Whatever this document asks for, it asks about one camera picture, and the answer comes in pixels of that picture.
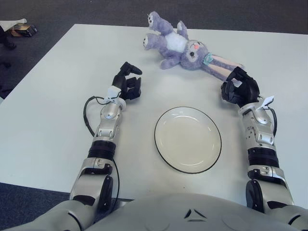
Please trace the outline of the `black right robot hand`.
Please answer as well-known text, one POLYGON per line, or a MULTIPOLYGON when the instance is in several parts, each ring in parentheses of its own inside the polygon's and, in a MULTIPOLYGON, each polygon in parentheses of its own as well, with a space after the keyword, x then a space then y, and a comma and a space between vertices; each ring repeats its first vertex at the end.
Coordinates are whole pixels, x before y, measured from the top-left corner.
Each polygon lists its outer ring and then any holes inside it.
POLYGON ((257 103, 259 94, 257 82, 240 67, 236 67, 221 85, 222 98, 239 107, 257 103))

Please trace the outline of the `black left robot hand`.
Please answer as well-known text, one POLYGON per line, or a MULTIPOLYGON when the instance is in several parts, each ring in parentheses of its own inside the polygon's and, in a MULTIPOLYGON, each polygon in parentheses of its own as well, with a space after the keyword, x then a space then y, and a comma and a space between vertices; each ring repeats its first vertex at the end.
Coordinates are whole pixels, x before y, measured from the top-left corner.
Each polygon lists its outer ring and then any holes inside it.
POLYGON ((141 77, 126 78, 129 74, 141 75, 142 71, 125 62, 121 67, 117 75, 115 75, 112 86, 121 89, 119 97, 123 100, 133 100, 139 98, 141 95, 141 77))

